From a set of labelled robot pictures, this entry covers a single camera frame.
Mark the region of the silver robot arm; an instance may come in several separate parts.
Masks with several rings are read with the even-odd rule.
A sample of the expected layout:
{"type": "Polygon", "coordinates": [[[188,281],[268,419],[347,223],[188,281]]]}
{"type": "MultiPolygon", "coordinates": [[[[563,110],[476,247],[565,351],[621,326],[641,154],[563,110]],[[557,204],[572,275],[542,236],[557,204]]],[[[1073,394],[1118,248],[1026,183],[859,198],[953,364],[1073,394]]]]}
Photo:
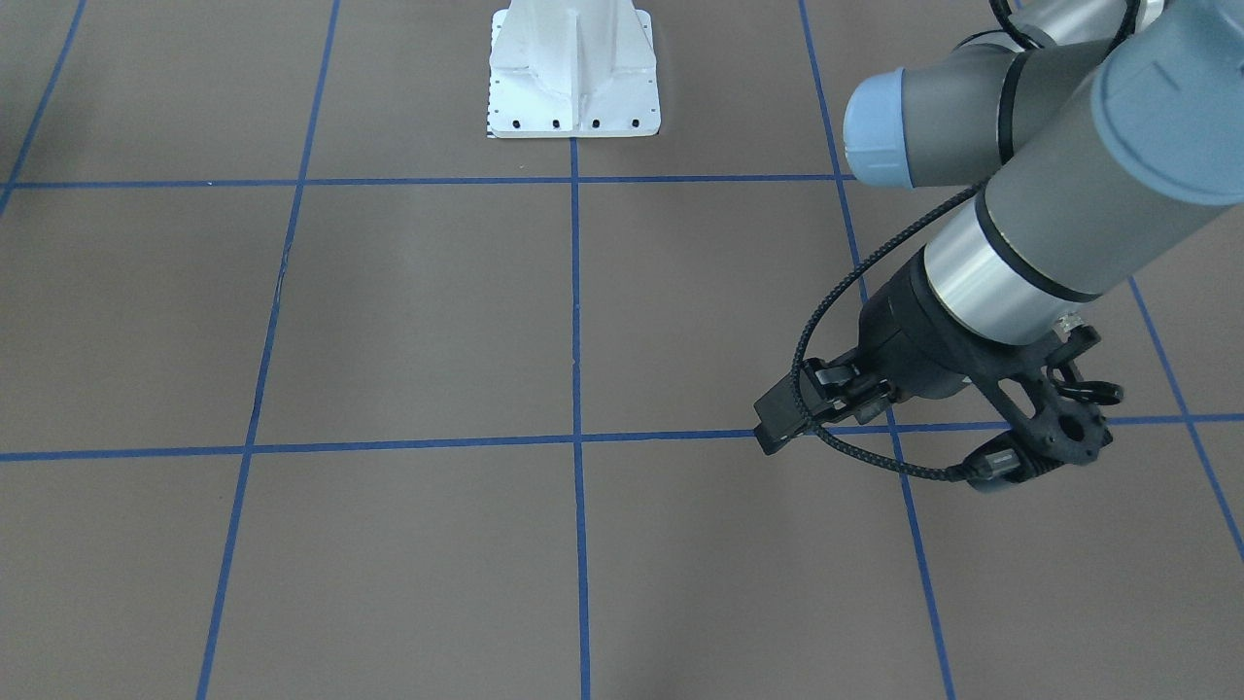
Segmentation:
{"type": "Polygon", "coordinates": [[[815,434],[933,481],[1093,461],[1123,390],[1085,380],[1081,307],[1242,204],[1239,1],[991,2],[1000,29],[853,90],[843,150],[871,187],[962,191],[860,262],[758,400],[766,455],[815,434]],[[924,469],[829,435],[973,385],[1009,429],[924,469]]]}

